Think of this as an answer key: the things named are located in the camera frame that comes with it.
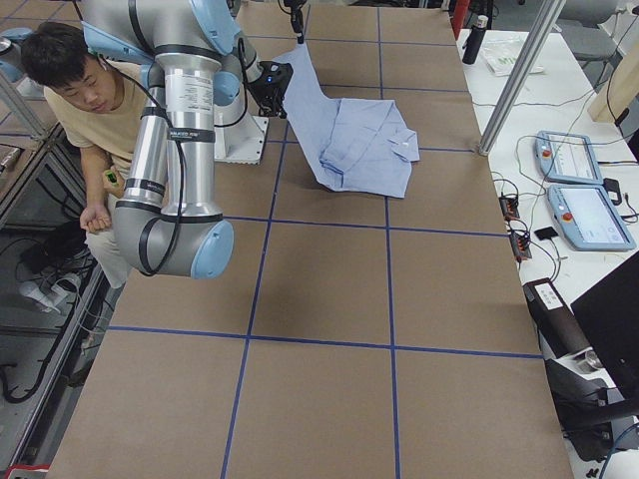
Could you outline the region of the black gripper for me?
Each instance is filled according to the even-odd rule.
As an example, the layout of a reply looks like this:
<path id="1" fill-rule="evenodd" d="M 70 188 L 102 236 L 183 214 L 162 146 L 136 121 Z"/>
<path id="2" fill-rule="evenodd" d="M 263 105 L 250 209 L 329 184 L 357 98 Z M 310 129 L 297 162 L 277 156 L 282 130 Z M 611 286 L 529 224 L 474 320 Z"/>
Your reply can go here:
<path id="1" fill-rule="evenodd" d="M 303 32 L 297 32 L 297 43 L 305 42 Z M 286 90 L 293 77 L 294 69 L 290 63 L 261 61 L 260 76 L 249 83 L 249 91 L 259 107 L 259 115 L 285 119 L 284 107 Z"/>

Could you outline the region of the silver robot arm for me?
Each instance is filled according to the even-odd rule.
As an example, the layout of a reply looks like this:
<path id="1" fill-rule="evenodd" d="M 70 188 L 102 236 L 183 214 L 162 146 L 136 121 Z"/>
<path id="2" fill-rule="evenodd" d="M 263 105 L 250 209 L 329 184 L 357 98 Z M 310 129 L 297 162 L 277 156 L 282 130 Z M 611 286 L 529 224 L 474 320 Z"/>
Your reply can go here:
<path id="1" fill-rule="evenodd" d="M 281 10 L 290 18 L 292 29 L 296 35 L 297 43 L 302 45 L 305 42 L 305 24 L 303 9 L 306 0 L 278 0 Z"/>
<path id="2" fill-rule="evenodd" d="M 283 117 L 291 65 L 262 60 L 235 1 L 88 1 L 83 30 L 101 59 L 138 64 L 147 96 L 114 235 L 145 275 L 220 275 L 234 230 L 215 202 L 216 160 L 254 161 Z"/>

